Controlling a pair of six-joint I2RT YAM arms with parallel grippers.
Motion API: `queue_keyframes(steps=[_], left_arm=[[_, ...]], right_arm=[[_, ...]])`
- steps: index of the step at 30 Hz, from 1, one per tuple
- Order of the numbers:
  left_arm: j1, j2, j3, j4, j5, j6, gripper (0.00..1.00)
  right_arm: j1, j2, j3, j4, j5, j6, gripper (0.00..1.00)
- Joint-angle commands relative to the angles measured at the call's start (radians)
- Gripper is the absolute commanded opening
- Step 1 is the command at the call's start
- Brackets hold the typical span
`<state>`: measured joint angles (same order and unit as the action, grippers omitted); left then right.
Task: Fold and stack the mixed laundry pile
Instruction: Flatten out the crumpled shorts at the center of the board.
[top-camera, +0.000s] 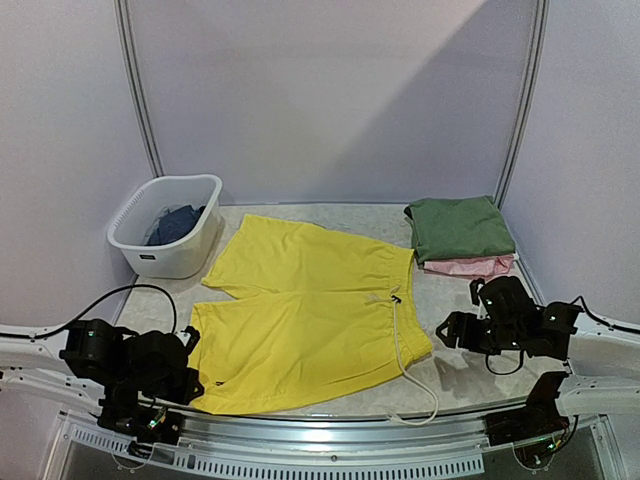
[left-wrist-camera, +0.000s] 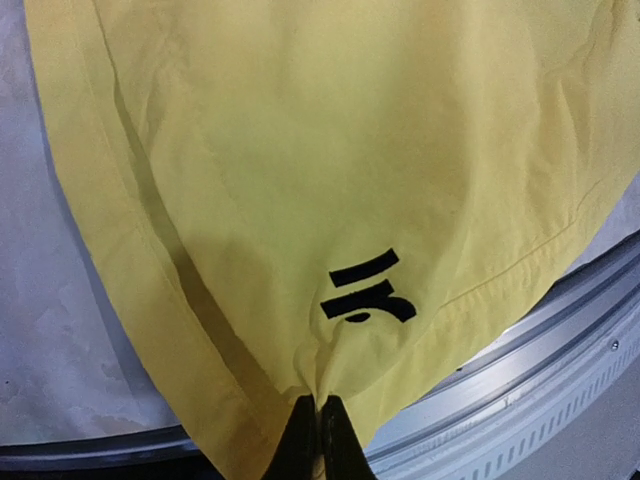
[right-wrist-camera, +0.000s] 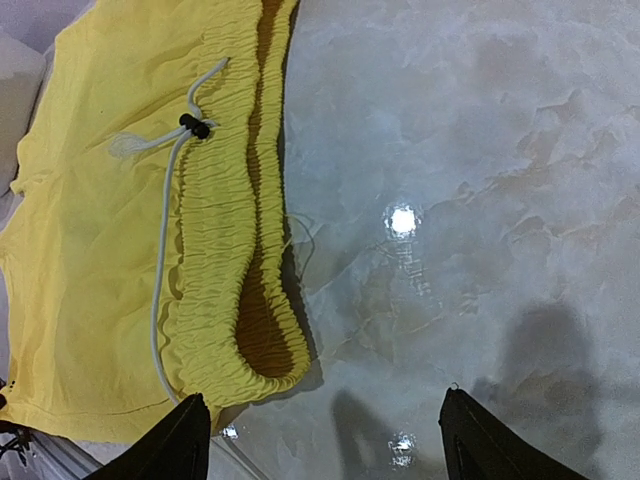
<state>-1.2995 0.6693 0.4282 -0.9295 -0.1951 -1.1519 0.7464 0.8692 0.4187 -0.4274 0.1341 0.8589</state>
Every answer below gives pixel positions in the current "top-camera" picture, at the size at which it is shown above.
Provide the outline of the yellow garment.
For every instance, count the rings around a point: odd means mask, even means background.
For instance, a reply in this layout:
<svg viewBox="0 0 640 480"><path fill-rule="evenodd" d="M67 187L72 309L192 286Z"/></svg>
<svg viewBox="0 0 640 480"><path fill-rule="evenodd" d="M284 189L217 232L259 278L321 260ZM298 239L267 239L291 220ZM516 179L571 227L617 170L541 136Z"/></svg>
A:
<svg viewBox="0 0 640 480"><path fill-rule="evenodd" d="M297 409L407 377L432 352L408 248L312 223L246 215L202 281L189 357L214 415Z"/></svg>

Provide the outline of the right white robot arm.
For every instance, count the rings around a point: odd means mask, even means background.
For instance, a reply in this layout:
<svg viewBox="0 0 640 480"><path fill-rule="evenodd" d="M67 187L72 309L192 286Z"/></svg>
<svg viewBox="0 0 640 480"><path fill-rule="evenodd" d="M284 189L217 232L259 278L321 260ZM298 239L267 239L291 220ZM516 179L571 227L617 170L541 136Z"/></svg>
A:
<svg viewBox="0 0 640 480"><path fill-rule="evenodd" d="M564 363L542 374L517 415L517 427L537 436L561 417L639 412L639 329L592 313L583 298L540 306L515 276L470 284L476 313L452 312L436 335L449 348Z"/></svg>

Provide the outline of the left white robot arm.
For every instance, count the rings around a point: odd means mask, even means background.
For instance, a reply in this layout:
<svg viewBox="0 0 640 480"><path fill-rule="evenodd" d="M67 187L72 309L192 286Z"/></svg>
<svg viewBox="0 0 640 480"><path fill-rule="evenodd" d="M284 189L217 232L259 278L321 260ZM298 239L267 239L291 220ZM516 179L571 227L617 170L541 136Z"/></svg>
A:
<svg viewBox="0 0 640 480"><path fill-rule="evenodd" d="M1 379L68 405L99 407L126 433L138 434L149 423L141 396L188 405L204 395L199 372L188 366L200 338L191 326L138 333L100 319L15 327L1 334Z"/></svg>

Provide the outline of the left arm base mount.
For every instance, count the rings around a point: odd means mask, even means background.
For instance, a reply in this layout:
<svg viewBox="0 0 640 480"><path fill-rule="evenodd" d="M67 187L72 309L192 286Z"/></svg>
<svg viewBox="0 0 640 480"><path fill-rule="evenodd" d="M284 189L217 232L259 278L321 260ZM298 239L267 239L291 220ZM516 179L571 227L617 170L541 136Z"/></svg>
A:
<svg viewBox="0 0 640 480"><path fill-rule="evenodd" d="M135 390L107 389L98 404L98 426L130 436L126 451L131 456L149 460L156 445L176 446L179 442L183 416L154 403L141 404Z"/></svg>

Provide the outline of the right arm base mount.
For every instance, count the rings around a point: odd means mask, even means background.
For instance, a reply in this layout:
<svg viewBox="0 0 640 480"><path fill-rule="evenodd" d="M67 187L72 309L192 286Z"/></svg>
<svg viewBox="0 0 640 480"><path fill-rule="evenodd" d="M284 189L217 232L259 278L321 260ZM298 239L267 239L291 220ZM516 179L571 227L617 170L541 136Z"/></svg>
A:
<svg viewBox="0 0 640 480"><path fill-rule="evenodd" d="M544 373L523 406L489 413L482 419L490 446L511 444L514 456L526 468L538 468L551 461L573 439L579 416L561 414L556 406L560 387L570 375Z"/></svg>

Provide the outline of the green sleeveless shirt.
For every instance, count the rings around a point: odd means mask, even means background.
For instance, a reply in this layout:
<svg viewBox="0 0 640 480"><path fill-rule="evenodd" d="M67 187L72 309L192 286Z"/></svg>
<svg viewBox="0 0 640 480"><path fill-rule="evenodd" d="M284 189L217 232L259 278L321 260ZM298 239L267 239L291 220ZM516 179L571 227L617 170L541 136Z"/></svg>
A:
<svg viewBox="0 0 640 480"><path fill-rule="evenodd" d="M505 220L490 196L424 198L404 208L419 263L475 259L516 252Z"/></svg>

